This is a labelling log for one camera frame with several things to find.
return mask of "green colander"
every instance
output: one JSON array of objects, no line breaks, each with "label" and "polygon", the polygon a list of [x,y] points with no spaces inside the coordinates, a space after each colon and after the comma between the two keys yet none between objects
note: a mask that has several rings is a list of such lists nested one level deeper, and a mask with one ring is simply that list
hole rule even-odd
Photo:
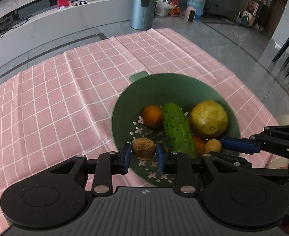
[{"label": "green colander", "polygon": [[[192,77],[179,74],[153,74],[145,71],[130,77],[130,84],[119,96],[112,112],[112,135],[118,150],[126,142],[145,137],[166,146],[163,128],[152,130],[143,125],[141,111],[149,105],[163,106],[168,102],[178,104],[183,112],[190,112],[205,100],[218,102],[228,114],[225,136],[240,138],[237,119],[228,103],[213,88]],[[157,159],[140,161],[131,156],[130,168],[148,183],[158,187],[173,187],[175,175],[162,175]]]}]

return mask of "pink checkered tablecloth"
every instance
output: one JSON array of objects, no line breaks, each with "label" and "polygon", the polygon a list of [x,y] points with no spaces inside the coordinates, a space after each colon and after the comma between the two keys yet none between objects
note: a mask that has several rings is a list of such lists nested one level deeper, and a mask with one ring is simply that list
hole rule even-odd
[{"label": "pink checkered tablecloth", "polygon": [[[10,185],[76,154],[95,159],[115,150],[111,113],[139,71],[192,76],[217,90],[238,119],[242,137],[277,121],[230,70],[170,29],[112,37],[67,51],[0,85],[0,197]],[[275,159],[244,155],[255,167]],[[92,185],[89,177],[86,188]],[[132,170],[117,186],[146,186]],[[0,234],[8,227],[0,209]]]}]

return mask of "blue metallic trash can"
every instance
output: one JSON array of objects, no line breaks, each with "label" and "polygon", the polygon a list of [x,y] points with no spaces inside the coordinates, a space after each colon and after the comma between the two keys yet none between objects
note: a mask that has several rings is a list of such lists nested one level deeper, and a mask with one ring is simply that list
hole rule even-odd
[{"label": "blue metallic trash can", "polygon": [[132,0],[130,27],[148,30],[152,27],[155,0]]}]

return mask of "wooden door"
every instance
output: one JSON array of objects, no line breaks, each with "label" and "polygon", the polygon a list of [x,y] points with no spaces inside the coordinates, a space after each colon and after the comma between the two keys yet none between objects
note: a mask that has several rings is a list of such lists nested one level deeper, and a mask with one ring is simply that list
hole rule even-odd
[{"label": "wooden door", "polygon": [[266,30],[274,33],[282,17],[288,0],[273,0],[270,5],[269,18],[266,23]]}]

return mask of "cucumber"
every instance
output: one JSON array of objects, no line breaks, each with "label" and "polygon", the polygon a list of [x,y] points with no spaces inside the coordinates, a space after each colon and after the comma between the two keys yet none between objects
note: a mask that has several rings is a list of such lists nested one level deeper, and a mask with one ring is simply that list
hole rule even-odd
[{"label": "cucumber", "polygon": [[193,136],[182,109],[175,103],[163,107],[163,124],[169,152],[182,152],[196,158]]}]

